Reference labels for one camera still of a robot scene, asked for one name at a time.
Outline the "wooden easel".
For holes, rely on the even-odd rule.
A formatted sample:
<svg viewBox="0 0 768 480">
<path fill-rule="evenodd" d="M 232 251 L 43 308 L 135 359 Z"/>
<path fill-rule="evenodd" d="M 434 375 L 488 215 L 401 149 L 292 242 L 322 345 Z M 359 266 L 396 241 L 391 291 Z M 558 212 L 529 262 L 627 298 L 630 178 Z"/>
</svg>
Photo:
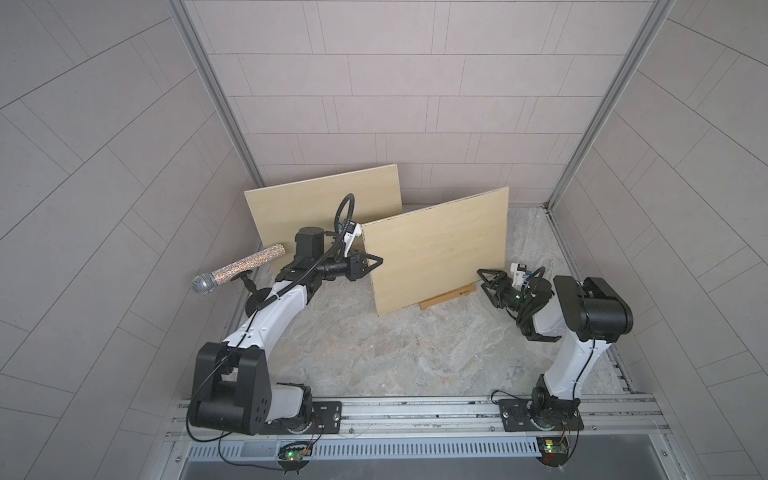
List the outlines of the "wooden easel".
<svg viewBox="0 0 768 480">
<path fill-rule="evenodd" d="M 457 299 L 466 295 L 469 295 L 477 290 L 477 286 L 475 284 L 468 284 L 464 285 L 462 287 L 456 288 L 454 290 L 451 290 L 449 292 L 443 293 L 441 295 L 432 297 L 430 299 L 424 300 L 419 303 L 419 308 L 421 310 L 426 310 L 428 308 L 431 308 L 433 306 L 439 305 L 441 303 L 445 303 L 447 301 Z"/>
</svg>

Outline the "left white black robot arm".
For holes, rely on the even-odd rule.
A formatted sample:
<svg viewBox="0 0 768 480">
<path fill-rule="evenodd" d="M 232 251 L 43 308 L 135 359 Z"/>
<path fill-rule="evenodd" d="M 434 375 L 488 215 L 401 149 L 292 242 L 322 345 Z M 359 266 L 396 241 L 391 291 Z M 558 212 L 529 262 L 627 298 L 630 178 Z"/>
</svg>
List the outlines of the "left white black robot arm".
<svg viewBox="0 0 768 480">
<path fill-rule="evenodd" d="M 220 343 L 208 342 L 198 352 L 189 425 L 224 433 L 256 435 L 264 431 L 304 432 L 313 423 L 310 387 L 274 383 L 268 357 L 294 317 L 325 281 L 367 276 L 382 258 L 353 247 L 362 228 L 338 222 L 328 233 L 304 227 L 297 233 L 296 253 L 269 289 L 255 293 L 248 320 Z M 333 240 L 324 246 L 326 237 Z"/>
</svg>

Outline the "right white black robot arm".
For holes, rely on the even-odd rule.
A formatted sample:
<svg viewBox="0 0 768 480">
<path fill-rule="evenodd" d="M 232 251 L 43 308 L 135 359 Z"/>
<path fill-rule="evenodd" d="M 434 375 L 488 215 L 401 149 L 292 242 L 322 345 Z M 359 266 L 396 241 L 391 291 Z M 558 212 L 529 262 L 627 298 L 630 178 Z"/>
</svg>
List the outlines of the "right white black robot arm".
<svg viewBox="0 0 768 480">
<path fill-rule="evenodd" d="M 628 303 L 601 277 L 582 281 L 567 275 L 548 280 L 515 264 L 513 273 L 479 269 L 481 288 L 493 307 L 507 312 L 529 341 L 562 345 L 554 363 L 537 380 L 531 398 L 520 400 L 533 427 L 580 430 L 583 382 L 601 355 L 631 332 Z"/>
</svg>

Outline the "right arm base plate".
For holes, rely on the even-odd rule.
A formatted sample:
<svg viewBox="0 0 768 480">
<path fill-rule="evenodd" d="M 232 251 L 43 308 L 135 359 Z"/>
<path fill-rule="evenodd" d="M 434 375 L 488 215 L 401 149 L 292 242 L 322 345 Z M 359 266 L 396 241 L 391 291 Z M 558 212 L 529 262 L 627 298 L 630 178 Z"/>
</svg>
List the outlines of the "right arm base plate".
<svg viewBox="0 0 768 480">
<path fill-rule="evenodd" d="M 496 402 L 506 432 L 577 432 L 584 429 L 578 403 L 548 400 L 537 407 L 532 400 L 503 398 Z"/>
</svg>

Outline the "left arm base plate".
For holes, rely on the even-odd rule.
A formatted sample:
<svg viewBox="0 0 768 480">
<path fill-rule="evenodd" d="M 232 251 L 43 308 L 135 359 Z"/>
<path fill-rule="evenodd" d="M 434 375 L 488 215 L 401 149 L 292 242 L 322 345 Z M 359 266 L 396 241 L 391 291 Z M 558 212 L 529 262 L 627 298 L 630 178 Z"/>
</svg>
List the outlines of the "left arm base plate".
<svg viewBox="0 0 768 480">
<path fill-rule="evenodd" d="M 303 405 L 293 418 L 283 418 L 266 423 L 260 435 L 309 435 L 338 434 L 343 404 L 340 401 L 313 401 Z"/>
</svg>

